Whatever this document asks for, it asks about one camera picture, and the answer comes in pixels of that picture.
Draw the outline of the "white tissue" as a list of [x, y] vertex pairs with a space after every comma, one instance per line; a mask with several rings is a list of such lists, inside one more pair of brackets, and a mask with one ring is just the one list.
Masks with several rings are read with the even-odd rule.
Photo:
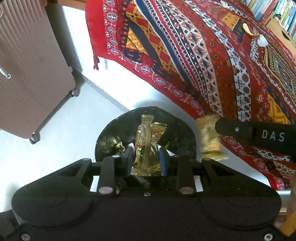
[[262, 34], [260, 34], [257, 38], [257, 44], [259, 47], [265, 48], [268, 45], [268, 41]]

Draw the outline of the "gold candy wrapper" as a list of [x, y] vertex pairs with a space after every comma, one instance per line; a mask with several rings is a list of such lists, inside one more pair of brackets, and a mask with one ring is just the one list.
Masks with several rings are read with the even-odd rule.
[[154, 122], [154, 116], [142, 115], [135, 138], [135, 160], [131, 174], [135, 176], [161, 176], [158, 142], [167, 129], [167, 124]]

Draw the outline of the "black trash bin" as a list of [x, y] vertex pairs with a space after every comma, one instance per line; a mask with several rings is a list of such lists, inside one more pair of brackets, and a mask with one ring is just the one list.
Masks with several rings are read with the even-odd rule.
[[131, 174], [145, 185], [149, 177], [164, 175], [160, 147], [175, 155], [196, 160], [196, 140], [191, 128], [165, 110], [150, 106], [131, 110], [111, 121], [97, 139], [95, 160], [123, 155], [134, 149]]

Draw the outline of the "wooden drawer shelf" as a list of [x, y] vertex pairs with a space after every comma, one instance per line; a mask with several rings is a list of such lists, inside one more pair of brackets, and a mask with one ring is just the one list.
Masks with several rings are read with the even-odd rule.
[[280, 25], [277, 18], [268, 18], [263, 23], [267, 28], [269, 28], [278, 39], [289, 49], [292, 53], [292, 56], [295, 58], [296, 48], [295, 42], [291, 36], [286, 32], [286, 30]]

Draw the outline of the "pink ribbed suitcase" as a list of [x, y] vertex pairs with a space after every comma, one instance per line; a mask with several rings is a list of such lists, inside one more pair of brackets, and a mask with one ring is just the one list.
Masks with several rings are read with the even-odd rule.
[[79, 91], [45, 1], [1, 1], [1, 129], [32, 144], [55, 107]]

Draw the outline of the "golden biscuit wrapper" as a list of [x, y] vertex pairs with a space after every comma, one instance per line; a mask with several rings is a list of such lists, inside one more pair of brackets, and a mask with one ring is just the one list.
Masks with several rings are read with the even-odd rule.
[[220, 136], [215, 129], [215, 124], [220, 118], [219, 114], [210, 114], [196, 120], [202, 159], [216, 161], [228, 159], [227, 154], [221, 150]]

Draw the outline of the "red patterned tablecloth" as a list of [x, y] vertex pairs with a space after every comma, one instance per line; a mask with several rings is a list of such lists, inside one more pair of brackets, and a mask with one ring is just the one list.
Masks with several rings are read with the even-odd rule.
[[195, 120], [295, 126], [295, 58], [240, 2], [88, 1], [85, 13], [95, 64], [117, 62]]

